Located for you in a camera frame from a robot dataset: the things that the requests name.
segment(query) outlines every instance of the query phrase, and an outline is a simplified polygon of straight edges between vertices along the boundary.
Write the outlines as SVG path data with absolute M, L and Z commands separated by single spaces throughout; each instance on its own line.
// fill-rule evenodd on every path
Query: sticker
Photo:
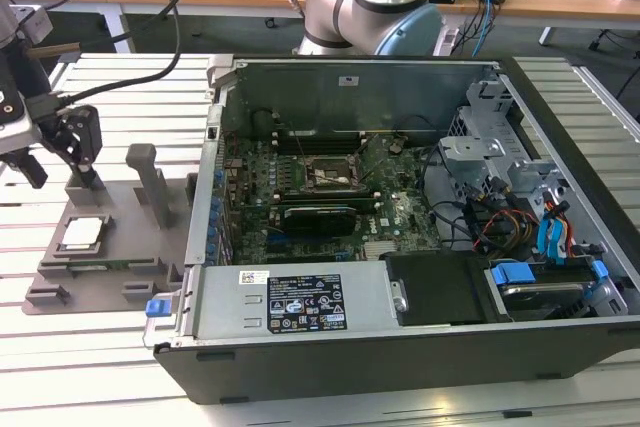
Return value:
M 349 75 L 338 77 L 338 87 L 357 87 L 360 83 L 360 77 L 351 77 Z
M 241 270 L 238 283 L 246 284 L 266 284 L 269 278 L 268 270 Z
M 266 283 L 267 325 L 272 334 L 347 328 L 339 275 L 269 277 Z

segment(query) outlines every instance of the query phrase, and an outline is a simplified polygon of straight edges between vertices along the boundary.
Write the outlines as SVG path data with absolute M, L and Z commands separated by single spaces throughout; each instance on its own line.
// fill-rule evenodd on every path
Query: blue latch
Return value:
M 167 299 L 151 299 L 147 302 L 144 310 L 149 318 L 170 317 L 171 316 L 171 300 Z
M 496 285 L 531 284 L 536 281 L 526 262 L 503 262 L 493 267 L 491 274 Z
M 596 277 L 598 278 L 598 280 L 606 279 L 607 277 L 609 277 L 609 270 L 607 269 L 607 266 L 604 265 L 604 262 L 602 262 L 601 260 L 594 260 L 591 263 L 591 268 L 593 269 L 593 272 L 596 274 Z

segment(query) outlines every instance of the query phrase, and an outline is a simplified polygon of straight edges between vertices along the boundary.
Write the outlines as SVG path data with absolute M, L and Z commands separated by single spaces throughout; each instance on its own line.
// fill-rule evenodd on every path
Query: barcode sticker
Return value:
M 268 270 L 241 270 L 238 283 L 240 285 L 266 284 L 268 278 Z

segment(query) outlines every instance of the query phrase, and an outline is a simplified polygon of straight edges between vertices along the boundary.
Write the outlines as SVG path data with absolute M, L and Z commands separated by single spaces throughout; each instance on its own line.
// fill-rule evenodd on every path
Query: white label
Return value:
M 345 75 L 338 77 L 338 87 L 357 87 L 360 83 L 360 77 L 351 77 Z
M 268 270 L 241 270 L 238 283 L 244 284 L 266 284 L 269 278 Z

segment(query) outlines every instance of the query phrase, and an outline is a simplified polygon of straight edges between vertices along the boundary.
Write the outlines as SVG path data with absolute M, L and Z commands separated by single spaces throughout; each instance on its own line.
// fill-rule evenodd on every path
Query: connector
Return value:
M 567 202 L 566 200 L 563 200 L 558 205 L 556 205 L 553 209 L 551 209 L 549 212 L 546 212 L 542 218 L 554 219 L 557 216 L 564 214 L 567 210 L 569 210 L 569 207 L 571 207 L 569 205 L 569 202 Z
M 489 181 L 489 184 L 491 184 L 491 188 L 493 188 L 495 192 L 499 192 L 501 194 L 504 194 L 505 192 L 511 192 L 511 186 L 500 177 L 492 177 Z
M 468 199 L 475 202 L 483 202 L 487 198 L 487 194 L 469 184 L 464 184 L 464 186 L 462 187 L 462 191 Z

